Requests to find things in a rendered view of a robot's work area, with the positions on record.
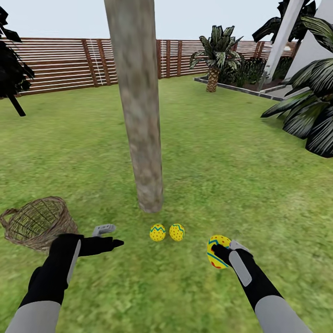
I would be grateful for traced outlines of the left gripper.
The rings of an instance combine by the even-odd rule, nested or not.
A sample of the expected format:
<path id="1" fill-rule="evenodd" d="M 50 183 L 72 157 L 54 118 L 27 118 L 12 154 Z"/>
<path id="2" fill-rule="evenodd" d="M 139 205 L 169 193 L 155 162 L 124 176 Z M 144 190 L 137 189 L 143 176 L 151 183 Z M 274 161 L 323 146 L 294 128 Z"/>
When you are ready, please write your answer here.
<path id="1" fill-rule="evenodd" d="M 88 256 L 98 255 L 102 252 L 112 251 L 113 248 L 122 246 L 124 241 L 113 240 L 113 237 L 90 237 L 92 240 L 92 249 Z"/>

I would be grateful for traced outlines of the easter egg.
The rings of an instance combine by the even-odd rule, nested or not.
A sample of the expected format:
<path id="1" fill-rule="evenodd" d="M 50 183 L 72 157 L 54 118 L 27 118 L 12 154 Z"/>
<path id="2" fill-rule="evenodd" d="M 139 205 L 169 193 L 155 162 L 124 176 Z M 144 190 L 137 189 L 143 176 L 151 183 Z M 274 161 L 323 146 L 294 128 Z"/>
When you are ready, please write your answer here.
<path id="1" fill-rule="evenodd" d="M 166 230 L 164 226 L 160 223 L 156 223 L 150 229 L 150 237 L 154 241 L 161 241 L 166 235 Z"/>
<path id="2" fill-rule="evenodd" d="M 170 227 L 169 233 L 170 233 L 170 236 L 172 237 L 172 239 L 174 239 L 177 242 L 181 241 L 185 235 L 184 228 L 179 223 L 173 224 Z"/>
<path id="3" fill-rule="evenodd" d="M 218 268 L 218 269 L 224 269 L 229 267 L 223 260 L 221 260 L 219 257 L 217 257 L 212 250 L 213 245 L 222 245 L 225 248 L 228 248 L 230 246 L 231 240 L 228 239 L 227 237 L 217 234 L 211 237 L 211 239 L 208 242 L 207 245 L 207 254 L 210 260 L 210 263 L 212 264 L 213 267 Z"/>

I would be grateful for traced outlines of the wicker basket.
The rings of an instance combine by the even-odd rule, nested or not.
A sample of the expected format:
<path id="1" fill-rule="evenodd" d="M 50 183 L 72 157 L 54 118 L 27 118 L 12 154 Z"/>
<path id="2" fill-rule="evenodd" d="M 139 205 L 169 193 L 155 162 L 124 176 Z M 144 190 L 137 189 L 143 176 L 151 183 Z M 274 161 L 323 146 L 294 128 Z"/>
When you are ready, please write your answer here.
<path id="1" fill-rule="evenodd" d="M 49 254 L 49 248 L 51 246 L 51 243 L 54 241 L 54 239 L 58 238 L 59 234 L 77 234 L 77 224 L 75 223 L 66 205 L 65 200 L 62 197 L 49 196 L 32 200 L 29 202 L 29 204 L 33 204 L 35 202 L 43 200 L 49 200 L 52 203 L 58 202 L 60 204 L 59 209 L 57 209 L 57 212 L 55 212 L 56 218 L 51 222 L 48 228 L 41 233 L 35 232 L 35 235 L 33 235 L 32 237 L 26 235 L 26 240 L 20 240 L 16 236 L 17 231 L 11 227 L 11 224 L 13 221 L 16 221 L 17 216 L 19 216 L 20 214 L 24 215 L 24 211 L 29 207 L 25 205 L 20 209 L 6 209 L 2 214 L 0 214 L 0 222 L 5 228 L 4 237 L 6 240 L 13 244 L 18 244 L 23 247 L 29 247 L 31 249 L 34 249 L 35 251 Z M 9 219 L 8 222 L 6 222 L 4 216 L 8 214 L 14 215 Z M 31 223 L 28 222 L 23 227 L 23 232 L 26 232 L 30 225 Z"/>

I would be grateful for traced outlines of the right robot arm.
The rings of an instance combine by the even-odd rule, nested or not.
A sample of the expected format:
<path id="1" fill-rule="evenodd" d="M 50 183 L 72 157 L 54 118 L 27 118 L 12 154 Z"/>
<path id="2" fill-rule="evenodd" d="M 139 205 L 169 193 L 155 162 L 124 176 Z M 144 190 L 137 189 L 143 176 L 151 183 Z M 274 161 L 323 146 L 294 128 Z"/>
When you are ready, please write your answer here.
<path id="1" fill-rule="evenodd" d="M 232 240 L 228 248 L 214 244 L 212 250 L 233 267 L 263 333 L 312 333 L 256 265 L 248 248 Z"/>

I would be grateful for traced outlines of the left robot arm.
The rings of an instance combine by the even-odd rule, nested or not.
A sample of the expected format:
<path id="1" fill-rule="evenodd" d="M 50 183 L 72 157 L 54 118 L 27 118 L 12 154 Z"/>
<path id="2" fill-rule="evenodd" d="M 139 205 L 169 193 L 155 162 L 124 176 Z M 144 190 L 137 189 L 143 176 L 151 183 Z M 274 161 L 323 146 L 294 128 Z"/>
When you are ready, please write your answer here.
<path id="1" fill-rule="evenodd" d="M 122 246 L 124 241 L 103 237 L 116 231 L 114 224 L 97 226 L 92 237 L 59 234 L 42 267 L 35 269 L 23 298 L 5 333 L 55 333 L 64 290 L 71 281 L 78 257 L 98 255 Z"/>

